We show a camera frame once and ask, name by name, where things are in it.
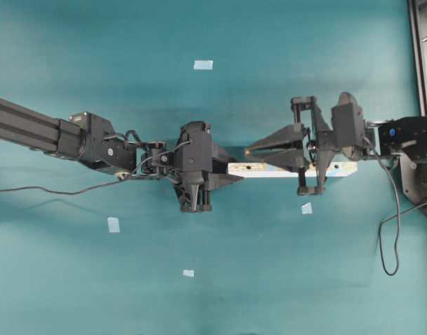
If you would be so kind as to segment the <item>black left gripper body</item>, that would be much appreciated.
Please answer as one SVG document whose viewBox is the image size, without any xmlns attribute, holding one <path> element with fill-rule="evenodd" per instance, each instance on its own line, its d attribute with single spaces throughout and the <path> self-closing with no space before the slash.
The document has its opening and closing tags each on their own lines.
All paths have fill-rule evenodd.
<svg viewBox="0 0 427 335">
<path fill-rule="evenodd" d="M 213 172 L 212 137 L 210 125 L 191 121 L 181 127 L 173 153 L 174 173 L 177 183 L 205 183 Z"/>
</svg>

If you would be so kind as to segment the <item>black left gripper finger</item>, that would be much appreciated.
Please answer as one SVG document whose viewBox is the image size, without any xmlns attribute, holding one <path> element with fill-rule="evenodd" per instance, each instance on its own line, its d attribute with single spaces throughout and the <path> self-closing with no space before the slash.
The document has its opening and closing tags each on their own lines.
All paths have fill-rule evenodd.
<svg viewBox="0 0 427 335">
<path fill-rule="evenodd" d="M 211 157 L 214 161 L 224 164 L 228 164 L 231 161 L 231 156 L 226 152 L 226 150 L 215 142 L 212 143 Z"/>
<path fill-rule="evenodd" d="M 237 183 L 243 180 L 243 177 L 231 174 L 210 174 L 210 190 L 218 190 L 230 184 Z"/>
</svg>

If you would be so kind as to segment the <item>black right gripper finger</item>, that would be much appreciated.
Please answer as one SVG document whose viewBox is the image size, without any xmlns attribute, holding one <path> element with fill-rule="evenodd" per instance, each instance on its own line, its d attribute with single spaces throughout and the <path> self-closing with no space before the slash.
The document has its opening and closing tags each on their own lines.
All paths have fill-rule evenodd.
<svg viewBox="0 0 427 335">
<path fill-rule="evenodd" d="M 289 145 L 303 142 L 304 125 L 293 123 L 277 130 L 246 147 L 247 151 L 288 148 Z"/>
<path fill-rule="evenodd" d="M 301 168 L 308 169 L 310 161 L 304 155 L 301 145 L 272 145 L 260 149 L 261 159 L 270 165 L 274 165 L 290 172 L 297 172 Z"/>
</svg>

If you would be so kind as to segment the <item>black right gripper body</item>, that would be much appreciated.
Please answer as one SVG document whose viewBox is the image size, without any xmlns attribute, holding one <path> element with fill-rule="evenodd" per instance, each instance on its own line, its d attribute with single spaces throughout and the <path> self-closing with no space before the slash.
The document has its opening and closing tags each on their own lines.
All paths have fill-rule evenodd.
<svg viewBox="0 0 427 335">
<path fill-rule="evenodd" d="M 322 117 L 322 112 L 317 106 L 317 99 L 314 96 L 309 97 L 294 97 L 291 99 L 291 108 L 294 113 L 294 120 L 300 120 L 300 112 L 304 110 L 311 111 L 312 127 L 315 134 L 315 139 L 307 144 L 308 150 L 314 154 L 314 166 L 317 173 L 317 185 L 310 187 L 306 185 L 304 178 L 305 172 L 299 173 L 298 195 L 320 195 L 324 192 L 324 184 L 326 181 L 326 171 L 330 166 L 336 154 L 343 154 L 336 146 L 336 137 L 333 127 L 330 128 Z M 367 158 L 367 143 L 363 137 L 364 148 L 362 159 Z"/>
</svg>

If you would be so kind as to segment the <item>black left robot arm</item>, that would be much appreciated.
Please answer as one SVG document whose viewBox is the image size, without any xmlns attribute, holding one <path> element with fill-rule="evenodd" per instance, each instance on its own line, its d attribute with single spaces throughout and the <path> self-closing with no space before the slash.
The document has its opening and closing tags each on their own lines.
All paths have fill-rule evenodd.
<svg viewBox="0 0 427 335">
<path fill-rule="evenodd" d="M 235 162 L 211 136 L 211 126 L 192 121 L 181 127 L 176 146 L 142 141 L 134 130 L 118 133 L 112 123 L 82 112 L 57 119 L 0 98 L 0 139 L 125 181 L 168 179 L 182 212 L 211 211 L 210 193 L 241 181 L 229 174 Z"/>
</svg>

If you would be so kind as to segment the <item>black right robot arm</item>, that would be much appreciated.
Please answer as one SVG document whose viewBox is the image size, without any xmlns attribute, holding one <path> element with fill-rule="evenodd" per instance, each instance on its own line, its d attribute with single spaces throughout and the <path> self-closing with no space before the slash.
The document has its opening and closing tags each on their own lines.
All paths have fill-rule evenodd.
<svg viewBox="0 0 427 335">
<path fill-rule="evenodd" d="M 326 170 L 338 154 L 350 161 L 399 158 L 403 190 L 413 202 L 427 200 L 427 115 L 369 122 L 355 97 L 343 92 L 328 124 L 314 96 L 291 100 L 294 123 L 252 143 L 245 154 L 299 175 L 299 195 L 321 195 Z"/>
</svg>

